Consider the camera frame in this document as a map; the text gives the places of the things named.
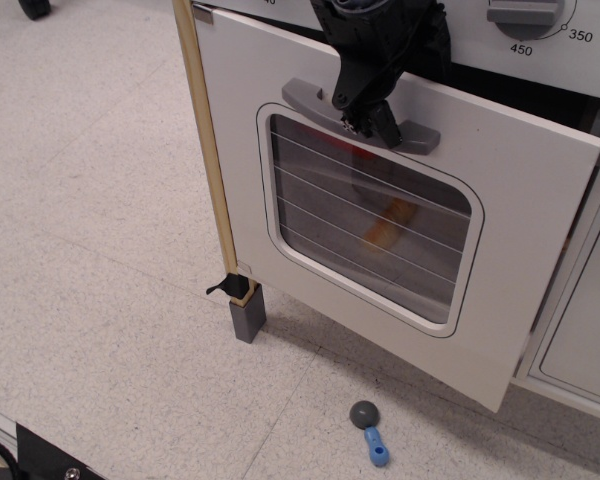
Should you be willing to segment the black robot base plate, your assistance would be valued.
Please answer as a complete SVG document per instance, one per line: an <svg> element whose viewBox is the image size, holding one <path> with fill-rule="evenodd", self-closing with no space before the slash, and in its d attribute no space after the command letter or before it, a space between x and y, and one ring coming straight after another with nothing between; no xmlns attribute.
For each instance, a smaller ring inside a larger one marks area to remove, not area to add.
<svg viewBox="0 0 600 480"><path fill-rule="evenodd" d="M16 424L16 438L17 460L23 479L104 479L87 464L19 423Z"/></svg>

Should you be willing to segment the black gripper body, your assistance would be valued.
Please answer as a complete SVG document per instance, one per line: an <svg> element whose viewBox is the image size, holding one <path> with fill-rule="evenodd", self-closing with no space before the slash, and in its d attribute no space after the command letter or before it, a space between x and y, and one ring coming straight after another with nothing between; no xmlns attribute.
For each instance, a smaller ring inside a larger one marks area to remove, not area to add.
<svg viewBox="0 0 600 480"><path fill-rule="evenodd" d="M444 76L451 67L445 6L438 1L313 1L340 57L333 106L354 124L393 92L404 71Z"/></svg>

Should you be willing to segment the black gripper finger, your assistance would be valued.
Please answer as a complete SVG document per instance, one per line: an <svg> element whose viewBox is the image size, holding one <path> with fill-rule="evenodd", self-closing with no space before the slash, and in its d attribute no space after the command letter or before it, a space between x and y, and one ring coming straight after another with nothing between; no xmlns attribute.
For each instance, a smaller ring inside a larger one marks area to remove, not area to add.
<svg viewBox="0 0 600 480"><path fill-rule="evenodd" d="M382 100L372 107L372 131L390 149L402 143L400 129L386 100Z"/></svg>

